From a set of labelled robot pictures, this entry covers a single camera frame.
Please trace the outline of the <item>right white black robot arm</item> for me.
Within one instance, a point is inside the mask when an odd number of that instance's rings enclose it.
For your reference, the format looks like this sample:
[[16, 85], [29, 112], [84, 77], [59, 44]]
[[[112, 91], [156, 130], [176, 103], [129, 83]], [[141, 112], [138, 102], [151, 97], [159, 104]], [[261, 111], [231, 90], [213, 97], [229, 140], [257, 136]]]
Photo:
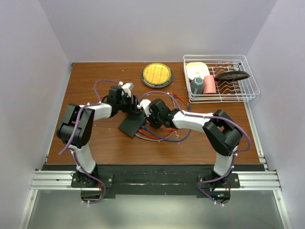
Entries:
[[167, 128], [205, 133], [216, 151], [216, 162], [212, 179], [202, 180], [199, 184], [213, 183], [217, 187], [224, 187], [229, 182], [237, 148], [246, 133], [226, 112], [218, 110], [216, 113], [200, 114], [180, 108], [171, 110], [161, 99], [154, 101], [144, 99], [138, 108], [144, 111], [147, 120], [156, 129], [163, 125]]

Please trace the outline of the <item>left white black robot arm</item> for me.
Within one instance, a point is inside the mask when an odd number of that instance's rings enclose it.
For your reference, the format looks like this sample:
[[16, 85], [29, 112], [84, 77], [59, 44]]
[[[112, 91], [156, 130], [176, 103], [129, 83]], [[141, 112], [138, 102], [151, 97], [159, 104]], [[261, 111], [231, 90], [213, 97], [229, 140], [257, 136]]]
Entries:
[[108, 95], [98, 103], [69, 104], [65, 110], [56, 131], [57, 137], [65, 145], [59, 155], [71, 151], [76, 162], [77, 179], [88, 187], [99, 185], [97, 165], [89, 148], [94, 121], [113, 117], [122, 111], [128, 116], [119, 125], [119, 130], [130, 138], [135, 137], [144, 123], [143, 114], [137, 106], [137, 95], [132, 94], [132, 89], [132, 83], [112, 86]]

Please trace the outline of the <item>black network switch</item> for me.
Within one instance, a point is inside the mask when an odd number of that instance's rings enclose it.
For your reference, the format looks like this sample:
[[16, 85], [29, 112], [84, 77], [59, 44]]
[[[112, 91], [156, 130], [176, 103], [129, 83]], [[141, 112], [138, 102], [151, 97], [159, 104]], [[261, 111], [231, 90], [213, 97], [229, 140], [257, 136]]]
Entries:
[[134, 138], [145, 121], [145, 114], [142, 112], [129, 114], [119, 125], [118, 129], [128, 137]]

